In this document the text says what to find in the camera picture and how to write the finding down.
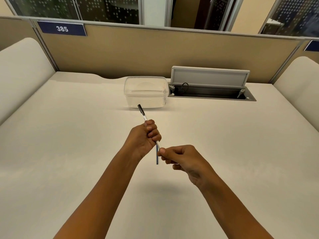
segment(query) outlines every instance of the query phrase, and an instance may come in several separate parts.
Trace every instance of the forearm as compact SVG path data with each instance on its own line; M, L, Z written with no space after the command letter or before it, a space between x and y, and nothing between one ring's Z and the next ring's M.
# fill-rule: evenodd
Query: forearm
M229 239L273 238L217 174L209 181L201 192Z
M130 150L122 148L54 238L105 238L137 165Z

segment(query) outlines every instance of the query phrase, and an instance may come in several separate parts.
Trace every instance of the right hand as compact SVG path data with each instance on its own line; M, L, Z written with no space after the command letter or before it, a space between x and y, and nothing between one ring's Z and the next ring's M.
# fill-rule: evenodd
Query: right hand
M162 156L166 164L173 164L174 170L182 170L188 174L189 180L200 190L206 189L217 174L193 145L160 148L158 156Z

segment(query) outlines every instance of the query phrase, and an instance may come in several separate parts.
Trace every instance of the cubicle partition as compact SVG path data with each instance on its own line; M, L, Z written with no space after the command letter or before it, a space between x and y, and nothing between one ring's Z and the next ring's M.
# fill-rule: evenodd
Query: cubicle partition
M294 52L291 57L289 58L289 60L287 60L287 62L285 63L285 65L282 67L282 69L280 69L277 74L273 77L273 79L271 80L271 83L274 84L276 82L276 80L278 80L278 78L283 74L283 72L288 68L288 66L298 57L301 56L305 56L310 58L311 60L313 60L314 62L316 62L317 64L319 64L319 52L313 52L313 51L305 51L305 48L308 46L308 44L311 42L311 40L305 40L304 42L302 42L302 44L300 45L300 47L296 50L296 52Z
M7 30L0 37L0 47L25 37L39 42L40 37L57 70L94 73L105 78L169 78L172 66L191 66L250 70L248 82L268 83L289 65L290 57L303 54L301 49L306 45L301 37L89 21L79 21L84 23L87 36L49 34L41 31L37 20L44 19L0 18L1 30Z
M37 34L37 29L32 27L29 20L23 20L17 17L0 17L0 30L0 51L24 38L33 38L40 44L54 69L57 70L55 62L50 56L50 52L43 43L39 33Z

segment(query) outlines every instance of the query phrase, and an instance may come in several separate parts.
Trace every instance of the clear plastic box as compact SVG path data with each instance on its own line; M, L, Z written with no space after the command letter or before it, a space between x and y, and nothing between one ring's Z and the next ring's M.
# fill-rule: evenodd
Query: clear plastic box
M169 95L165 77L129 76L124 84L124 95L129 107L163 107Z

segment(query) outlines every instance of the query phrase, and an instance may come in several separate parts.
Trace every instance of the dotted glass pattern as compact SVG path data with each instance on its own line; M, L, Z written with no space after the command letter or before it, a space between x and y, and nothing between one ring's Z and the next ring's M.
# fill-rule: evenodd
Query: dotted glass pattern
M271 19L284 24L277 35L319 37L319 0L281 0Z
M73 0L9 0L18 15L78 19Z
M139 24L138 0L9 1L17 14L22 16Z
M139 24L138 0L77 0L83 20Z

